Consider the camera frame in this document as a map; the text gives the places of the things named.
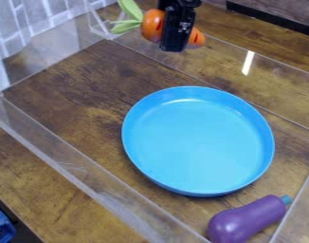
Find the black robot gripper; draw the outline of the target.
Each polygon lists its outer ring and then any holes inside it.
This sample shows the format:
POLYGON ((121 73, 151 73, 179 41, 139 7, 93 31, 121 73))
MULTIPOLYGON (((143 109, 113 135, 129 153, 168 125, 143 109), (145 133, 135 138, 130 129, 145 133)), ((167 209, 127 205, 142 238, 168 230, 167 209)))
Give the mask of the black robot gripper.
POLYGON ((167 52, 180 52, 187 44, 192 23, 194 8, 200 0, 158 0, 158 9, 163 12, 162 37, 159 49, 167 52))

